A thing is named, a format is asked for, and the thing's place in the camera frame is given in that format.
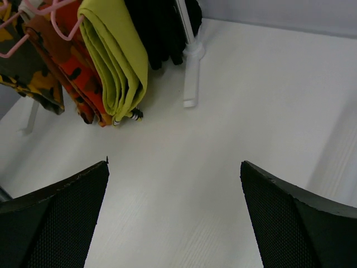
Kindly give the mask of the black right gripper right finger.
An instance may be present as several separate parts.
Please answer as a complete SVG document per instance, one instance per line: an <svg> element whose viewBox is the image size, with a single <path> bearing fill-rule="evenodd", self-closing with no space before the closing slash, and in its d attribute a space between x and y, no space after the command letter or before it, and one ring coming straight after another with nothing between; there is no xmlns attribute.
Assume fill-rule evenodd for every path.
<svg viewBox="0 0 357 268"><path fill-rule="evenodd" d="M264 267L356 267L356 208L288 183L249 161L245 202Z"/></svg>

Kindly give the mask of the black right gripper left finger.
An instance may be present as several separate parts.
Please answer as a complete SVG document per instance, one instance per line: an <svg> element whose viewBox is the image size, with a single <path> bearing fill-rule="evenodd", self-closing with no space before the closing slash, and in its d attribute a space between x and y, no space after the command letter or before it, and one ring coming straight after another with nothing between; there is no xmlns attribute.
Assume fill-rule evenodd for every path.
<svg viewBox="0 0 357 268"><path fill-rule="evenodd" d="M84 267L109 180L108 160L1 202L1 267Z"/></svg>

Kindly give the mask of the green yellow camouflage trousers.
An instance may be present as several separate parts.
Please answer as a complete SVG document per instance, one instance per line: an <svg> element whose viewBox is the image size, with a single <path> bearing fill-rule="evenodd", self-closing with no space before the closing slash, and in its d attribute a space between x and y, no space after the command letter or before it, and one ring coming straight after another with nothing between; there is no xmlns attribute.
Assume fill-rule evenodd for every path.
<svg viewBox="0 0 357 268"><path fill-rule="evenodd" d="M1 84L13 88L22 97L33 98L57 115L65 110L60 82L30 41L10 58L1 58Z"/></svg>

